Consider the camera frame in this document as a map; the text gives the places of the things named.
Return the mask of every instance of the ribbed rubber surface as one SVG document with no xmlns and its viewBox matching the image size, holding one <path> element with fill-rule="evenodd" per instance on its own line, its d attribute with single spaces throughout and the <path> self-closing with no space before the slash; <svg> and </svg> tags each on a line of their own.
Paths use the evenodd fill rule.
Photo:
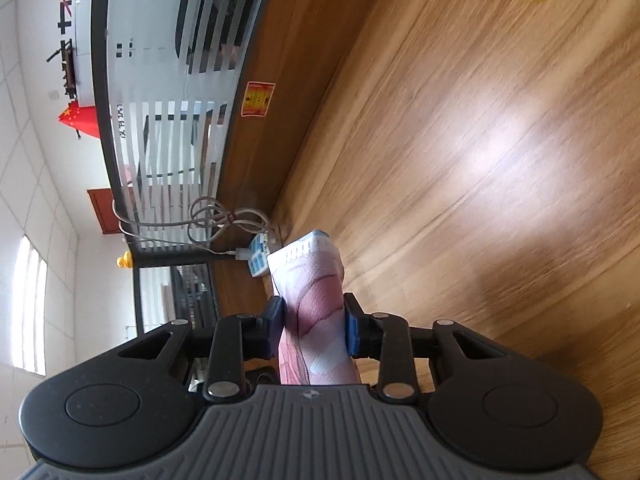
<svg viewBox="0 0 640 480">
<path fill-rule="evenodd" d="M 258 386 L 248 400 L 207 410 L 179 447 L 109 473 L 38 464 L 28 480 L 594 480 L 581 466 L 537 475 L 494 472 L 454 455 L 413 408 L 366 386 Z"/>
</svg>

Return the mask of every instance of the fluorescent light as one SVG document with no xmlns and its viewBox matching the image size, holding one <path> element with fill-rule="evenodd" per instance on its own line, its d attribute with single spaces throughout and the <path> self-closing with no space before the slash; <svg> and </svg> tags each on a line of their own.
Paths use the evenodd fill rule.
<svg viewBox="0 0 640 480">
<path fill-rule="evenodd" d="M 14 268 L 11 353 L 15 367 L 45 374 L 44 297 L 47 264 L 25 236 Z"/>
<path fill-rule="evenodd" d="M 36 286 L 40 256 L 36 249 L 29 253 L 27 279 L 24 283 L 24 313 L 22 315 L 22 355 L 24 369 L 36 371 Z"/>
<path fill-rule="evenodd" d="M 24 317 L 24 284 L 27 281 L 29 249 L 31 249 L 31 244 L 27 237 L 23 237 L 14 267 L 11 323 L 11 356 L 14 366 L 18 368 L 23 368 L 24 366 L 24 358 L 22 356 L 22 318 Z"/>
<path fill-rule="evenodd" d="M 36 372 L 45 375 L 44 365 L 44 291 L 47 286 L 47 263 L 40 260 L 38 268 L 38 288 L 36 292 Z"/>
</svg>

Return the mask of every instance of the chinese flag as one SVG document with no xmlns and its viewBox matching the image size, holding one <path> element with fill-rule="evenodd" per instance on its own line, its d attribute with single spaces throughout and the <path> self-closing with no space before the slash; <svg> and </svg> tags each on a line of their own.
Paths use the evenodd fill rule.
<svg viewBox="0 0 640 480">
<path fill-rule="evenodd" d="M 58 116 L 58 121 L 75 130 L 100 139 L 98 129 L 98 117 L 95 113 L 95 106 L 79 107 L 78 101 L 71 101 L 64 112 Z"/>
</svg>

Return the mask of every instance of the sticker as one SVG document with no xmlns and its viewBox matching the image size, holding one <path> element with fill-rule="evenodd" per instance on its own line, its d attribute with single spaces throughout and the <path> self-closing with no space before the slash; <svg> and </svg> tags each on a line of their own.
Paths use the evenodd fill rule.
<svg viewBox="0 0 640 480">
<path fill-rule="evenodd" d="M 249 81 L 244 91 L 240 116 L 265 117 L 269 109 L 269 104 L 271 103 L 274 88 L 276 88 L 275 83 Z"/>
</svg>

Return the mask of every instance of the electrical cable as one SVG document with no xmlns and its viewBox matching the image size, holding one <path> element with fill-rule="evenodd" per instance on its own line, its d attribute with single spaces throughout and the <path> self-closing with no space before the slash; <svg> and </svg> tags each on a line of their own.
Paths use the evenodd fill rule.
<svg viewBox="0 0 640 480">
<path fill-rule="evenodd" d="M 226 231 L 232 225 L 241 228 L 243 231 L 257 235 L 258 233 L 265 233 L 273 230 L 271 228 L 269 218 L 265 213 L 259 209 L 252 207 L 241 207 L 235 210 L 230 210 L 224 207 L 218 200 L 212 196 L 201 196 L 191 203 L 189 208 L 189 219 L 179 222 L 136 222 L 130 219 L 124 218 L 116 211 L 115 200 L 111 203 L 113 214 L 118 219 L 118 227 L 120 231 L 133 238 L 137 238 L 142 241 L 148 242 L 161 242 L 163 244 L 177 244 L 177 245 L 195 245 L 212 254 L 236 254 L 235 251 L 229 250 L 224 252 L 214 251 L 209 248 L 209 245 L 216 240 L 224 231 Z M 247 216 L 257 217 L 257 219 L 247 218 Z M 172 240 L 162 240 L 160 238 L 146 237 L 140 234 L 131 233 L 124 229 L 122 223 L 127 223 L 131 226 L 139 228 L 165 228 L 165 227 L 180 227 L 187 226 L 187 237 L 189 242 L 177 242 Z M 204 240 L 197 240 L 191 235 L 193 228 L 204 229 L 206 232 L 211 232 L 211 236 Z"/>
</svg>

